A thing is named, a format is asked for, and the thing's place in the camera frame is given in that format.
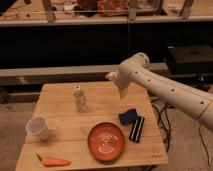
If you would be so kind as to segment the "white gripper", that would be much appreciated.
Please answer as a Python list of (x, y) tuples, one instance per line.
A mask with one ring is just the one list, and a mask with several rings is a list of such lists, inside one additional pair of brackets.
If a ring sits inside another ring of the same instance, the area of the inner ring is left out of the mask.
[(109, 72), (105, 78), (112, 81), (117, 87), (120, 98), (124, 98), (128, 92), (129, 80), (126, 79), (119, 71)]

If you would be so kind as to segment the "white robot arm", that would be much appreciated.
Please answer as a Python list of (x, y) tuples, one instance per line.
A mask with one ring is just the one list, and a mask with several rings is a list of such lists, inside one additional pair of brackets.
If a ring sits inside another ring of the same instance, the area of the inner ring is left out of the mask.
[(126, 96), (130, 83), (134, 82), (213, 132), (213, 94), (155, 74), (147, 69), (149, 63), (145, 53), (136, 53), (124, 60), (115, 72), (109, 72), (106, 78), (116, 85), (121, 98)]

